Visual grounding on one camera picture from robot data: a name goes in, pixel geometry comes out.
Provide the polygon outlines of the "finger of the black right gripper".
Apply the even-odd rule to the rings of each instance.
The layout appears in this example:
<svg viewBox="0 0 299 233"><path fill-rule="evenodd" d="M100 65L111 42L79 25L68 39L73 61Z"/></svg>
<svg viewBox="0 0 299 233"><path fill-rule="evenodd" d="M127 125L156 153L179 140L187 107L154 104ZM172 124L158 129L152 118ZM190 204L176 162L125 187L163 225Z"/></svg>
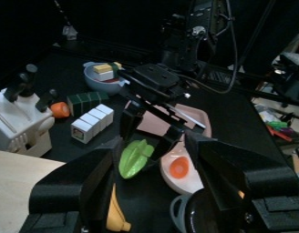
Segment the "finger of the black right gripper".
<svg viewBox="0 0 299 233"><path fill-rule="evenodd" d="M159 139L151 158L159 160L176 146L183 136L183 130L171 126L164 136Z"/></svg>
<svg viewBox="0 0 299 233"><path fill-rule="evenodd" d="M125 141L131 139L133 132L143 121L144 112L145 109L137 102L128 102L120 117L120 136Z"/></svg>

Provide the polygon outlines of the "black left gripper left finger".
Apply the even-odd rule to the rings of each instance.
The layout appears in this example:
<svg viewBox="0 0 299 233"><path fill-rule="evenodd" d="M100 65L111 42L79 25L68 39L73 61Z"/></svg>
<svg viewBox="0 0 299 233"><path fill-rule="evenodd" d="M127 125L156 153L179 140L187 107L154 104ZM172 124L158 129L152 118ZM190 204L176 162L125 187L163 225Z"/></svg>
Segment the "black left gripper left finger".
<svg viewBox="0 0 299 233"><path fill-rule="evenodd" d="M115 137L34 184L20 233L105 233L120 149Z"/></svg>

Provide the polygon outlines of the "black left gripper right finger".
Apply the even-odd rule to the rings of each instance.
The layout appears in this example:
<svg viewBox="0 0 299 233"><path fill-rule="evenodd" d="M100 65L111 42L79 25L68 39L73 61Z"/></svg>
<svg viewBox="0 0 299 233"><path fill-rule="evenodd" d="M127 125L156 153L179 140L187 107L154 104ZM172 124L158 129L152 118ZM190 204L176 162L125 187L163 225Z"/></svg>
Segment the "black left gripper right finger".
<svg viewBox="0 0 299 233"><path fill-rule="evenodd" d="M299 178L283 162L184 132L204 189L187 226L196 233L299 233Z"/></svg>

